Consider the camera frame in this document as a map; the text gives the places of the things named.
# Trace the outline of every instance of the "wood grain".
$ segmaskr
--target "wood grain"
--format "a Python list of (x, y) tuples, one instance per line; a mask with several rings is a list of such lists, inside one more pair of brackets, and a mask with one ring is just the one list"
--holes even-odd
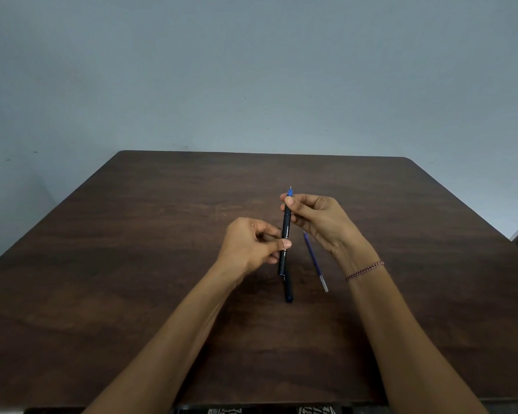
[[(518, 397), (518, 247), (404, 158), (118, 153), (0, 257), (0, 406), (88, 404), (214, 262), (238, 216), (292, 185), (338, 199), (478, 397)], [(179, 406), (383, 401), (342, 274), (290, 231), (229, 297)]]

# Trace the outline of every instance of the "hand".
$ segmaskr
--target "hand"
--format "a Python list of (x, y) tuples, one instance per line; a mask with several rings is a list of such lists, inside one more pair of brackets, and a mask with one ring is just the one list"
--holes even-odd
[(334, 257), (341, 254), (343, 248), (364, 239), (333, 198), (307, 194), (291, 197), (284, 193), (280, 199), (284, 201), (280, 209), (284, 211), (284, 205), (288, 205), (292, 211), (292, 222), (309, 232)]
[(280, 236), (281, 230), (267, 222), (238, 218), (228, 225), (215, 264), (243, 277), (263, 263), (278, 263), (279, 252), (292, 246)]

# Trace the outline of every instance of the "forearm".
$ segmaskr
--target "forearm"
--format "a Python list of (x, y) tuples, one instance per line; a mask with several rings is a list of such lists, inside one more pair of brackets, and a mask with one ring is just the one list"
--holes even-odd
[[(343, 252), (346, 275), (379, 261), (366, 240)], [(394, 412), (485, 412), (410, 312), (384, 267), (349, 281)]]
[(158, 333), (85, 413), (166, 412), (207, 339), (233, 276), (213, 266)]

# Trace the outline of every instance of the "person's right forearm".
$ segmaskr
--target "person's right forearm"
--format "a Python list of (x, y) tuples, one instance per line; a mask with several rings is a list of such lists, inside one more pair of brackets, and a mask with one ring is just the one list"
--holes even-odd
[[(380, 259), (363, 238), (342, 246), (345, 275)], [(349, 281), (394, 412), (487, 412), (421, 329), (383, 266)]]

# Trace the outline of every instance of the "person's left hand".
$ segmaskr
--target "person's left hand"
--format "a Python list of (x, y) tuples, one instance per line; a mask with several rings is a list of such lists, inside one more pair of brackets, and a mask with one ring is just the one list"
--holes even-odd
[(270, 223), (238, 218), (226, 229), (216, 264), (243, 277), (263, 263), (278, 263), (279, 252), (292, 246), (280, 236), (281, 230)]

